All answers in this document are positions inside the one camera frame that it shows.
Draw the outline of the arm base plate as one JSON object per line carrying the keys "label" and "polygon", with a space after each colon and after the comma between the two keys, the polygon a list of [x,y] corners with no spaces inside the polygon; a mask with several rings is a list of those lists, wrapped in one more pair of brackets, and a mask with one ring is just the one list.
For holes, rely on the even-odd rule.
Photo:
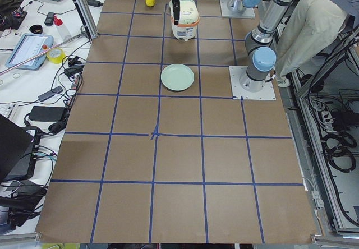
{"label": "arm base plate", "polygon": [[229,66],[232,98],[235,100],[276,100],[270,73],[265,80],[254,81],[247,75],[247,66]]}
{"label": "arm base plate", "polygon": [[245,7],[241,0],[220,0],[221,15],[224,18],[255,19],[253,7]]}

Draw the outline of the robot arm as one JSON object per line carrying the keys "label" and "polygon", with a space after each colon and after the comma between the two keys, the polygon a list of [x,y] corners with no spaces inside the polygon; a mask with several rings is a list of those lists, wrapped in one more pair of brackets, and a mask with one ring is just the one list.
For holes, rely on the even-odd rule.
{"label": "robot arm", "polygon": [[[253,7],[261,0],[240,0],[245,7]],[[270,48],[273,34],[293,0],[271,0],[264,17],[256,29],[245,40],[249,64],[245,73],[239,78],[242,88],[249,92],[262,90],[268,73],[277,60]]]}
{"label": "robot arm", "polygon": [[227,7],[231,12],[243,12],[247,8],[254,8],[261,0],[229,0]]}

